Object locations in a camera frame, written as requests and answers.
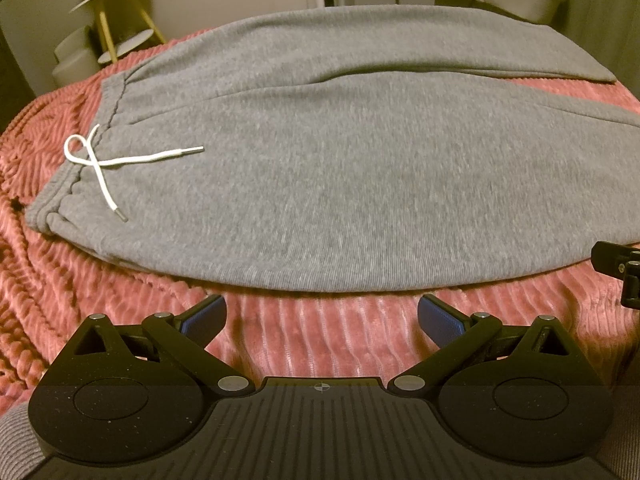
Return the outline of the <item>grey sweatpants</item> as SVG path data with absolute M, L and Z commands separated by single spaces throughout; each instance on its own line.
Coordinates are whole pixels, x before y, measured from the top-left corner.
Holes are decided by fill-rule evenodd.
M 29 226 L 103 260 L 294 292 L 507 280 L 639 239 L 639 117 L 552 28 L 477 9 L 249 18 L 102 84 Z

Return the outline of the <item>pink ribbed blanket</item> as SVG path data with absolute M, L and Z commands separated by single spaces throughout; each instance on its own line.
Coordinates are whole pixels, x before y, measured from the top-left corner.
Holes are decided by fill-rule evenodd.
M 25 402 L 91 313 L 114 324 L 180 313 L 211 294 L 226 298 L 226 327 L 207 347 L 256 384 L 265 376 L 378 376 L 383 382 L 436 346 L 416 320 L 422 292 L 308 296 L 233 289 L 111 266 L 64 240 L 29 229 L 25 209 L 63 162 L 63 143 L 89 130 L 105 78 L 181 41 L 127 55 L 77 84 L 34 99 L 1 131 L 1 416 Z M 639 349 L 639 311 L 620 305 L 620 282 L 582 262 L 553 272 L 434 290 L 460 311 L 486 308 L 510 325 L 551 314 L 606 384 Z

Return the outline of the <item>white cylindrical container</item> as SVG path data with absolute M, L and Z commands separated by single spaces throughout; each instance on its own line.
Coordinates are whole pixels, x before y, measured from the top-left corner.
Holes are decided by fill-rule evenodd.
M 88 25 L 75 29 L 54 49 L 52 78 L 58 88 L 91 77 L 101 70 Z

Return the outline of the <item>gold tiered side table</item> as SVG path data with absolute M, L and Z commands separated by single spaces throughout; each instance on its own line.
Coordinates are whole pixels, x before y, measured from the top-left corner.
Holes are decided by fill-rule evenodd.
M 85 8 L 94 18 L 102 50 L 98 56 L 100 65 L 115 64 L 146 44 L 166 44 L 165 36 L 141 0 L 81 0 L 70 13 Z

